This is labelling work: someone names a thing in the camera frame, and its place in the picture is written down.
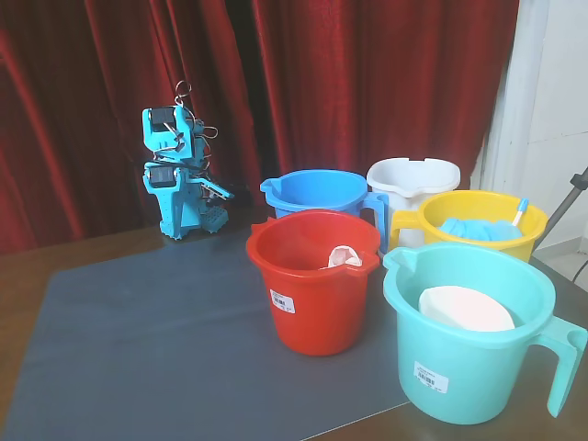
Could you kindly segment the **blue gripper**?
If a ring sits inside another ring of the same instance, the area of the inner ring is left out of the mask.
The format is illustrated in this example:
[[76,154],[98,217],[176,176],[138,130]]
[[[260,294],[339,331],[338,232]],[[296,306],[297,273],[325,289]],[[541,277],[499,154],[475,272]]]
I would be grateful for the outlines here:
[[199,193],[189,190],[181,194],[180,223],[177,221],[176,193],[184,188],[183,168],[177,164],[147,162],[143,167],[143,184],[148,194],[158,196],[162,219],[161,232],[179,239],[200,228]]

